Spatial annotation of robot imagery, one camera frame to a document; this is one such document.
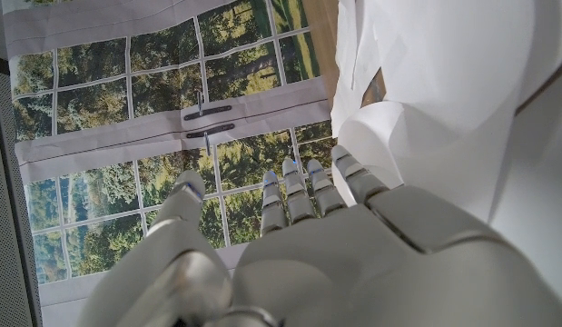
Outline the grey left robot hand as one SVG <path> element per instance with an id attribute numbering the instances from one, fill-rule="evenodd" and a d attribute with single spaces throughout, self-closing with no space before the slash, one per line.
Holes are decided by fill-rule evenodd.
<path id="1" fill-rule="evenodd" d="M 263 176 L 261 236 L 233 269 L 200 233 L 182 173 L 147 237 L 98 283 L 81 326 L 562 326 L 562 301 L 499 233 L 423 189 L 387 187 L 344 147 L 355 199 L 320 163 Z"/>

